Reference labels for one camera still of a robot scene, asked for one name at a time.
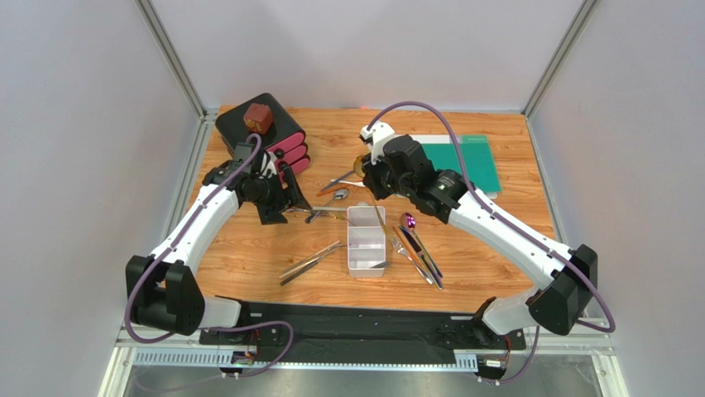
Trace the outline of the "gold spoon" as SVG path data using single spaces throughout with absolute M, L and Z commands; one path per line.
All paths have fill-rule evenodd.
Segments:
M 364 170 L 364 163 L 365 163 L 364 159 L 365 159 L 365 155 L 359 155 L 355 159 L 355 161 L 353 162 L 353 171 L 354 171 L 355 175 L 357 175 L 358 177 L 360 177 L 362 179 L 364 179 L 366 176 L 366 171 Z M 382 231 L 384 232 L 384 234 L 387 236 L 388 231 L 386 228 L 386 223 L 385 223 L 384 217 L 381 215 L 381 212 L 379 211 L 376 200 L 374 199 L 374 195 L 372 195 L 372 204 L 375 209 L 375 214 L 376 214 L 377 220 L 380 223 L 380 227 L 381 227 Z

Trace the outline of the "iridescent purple spoon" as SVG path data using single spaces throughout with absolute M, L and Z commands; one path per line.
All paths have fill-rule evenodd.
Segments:
M 406 230 L 412 237 L 412 240 L 419 246 L 418 251 L 423 253 L 424 259 L 430 264 L 431 269 L 434 274 L 438 276 L 439 279 L 443 278 L 443 273 L 436 265 L 429 251 L 424 246 L 424 243 L 420 239 L 418 232 L 416 231 L 416 220 L 411 213 L 402 213 L 400 216 L 401 227 Z

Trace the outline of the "iridescent purple knife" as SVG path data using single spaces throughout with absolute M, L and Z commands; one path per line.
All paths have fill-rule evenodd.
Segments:
M 429 272 L 432 280 L 436 284 L 437 288 L 442 290 L 444 288 L 443 283 L 441 281 L 440 275 L 436 272 L 435 268 L 431 265 L 429 259 L 427 258 L 427 255 L 424 253 L 423 248 L 421 245 L 417 242 L 417 240 L 414 238 L 414 236 L 406 230 L 404 227 L 400 227 L 401 232 L 405 236 L 405 239 L 410 243 L 411 247 L 413 248 L 415 254 L 419 257 L 423 265 L 425 266 L 426 270 Z

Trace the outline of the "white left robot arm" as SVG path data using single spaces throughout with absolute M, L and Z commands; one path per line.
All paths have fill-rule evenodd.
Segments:
M 212 168 L 196 200 L 176 229 L 148 256 L 126 265 L 128 303 L 124 323 L 189 336 L 201 329 L 233 328 L 242 312 L 239 301 L 206 297 L 196 281 L 199 265 L 225 222 L 251 203 L 261 224 L 281 224 L 290 208 L 310 207 L 293 167 L 257 143 L 239 143 L 230 160 Z

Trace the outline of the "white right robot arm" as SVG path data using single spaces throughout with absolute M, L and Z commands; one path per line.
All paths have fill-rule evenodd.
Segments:
M 454 170 L 437 170 L 422 145 L 408 135 L 362 132 L 369 152 L 360 159 L 363 183 L 377 200 L 401 196 L 423 214 L 464 230 L 519 268 L 532 282 L 525 292 L 490 298 L 476 312 L 497 335 L 540 326 L 565 336 L 597 288 L 598 255 L 570 248 L 528 227 L 494 204 Z

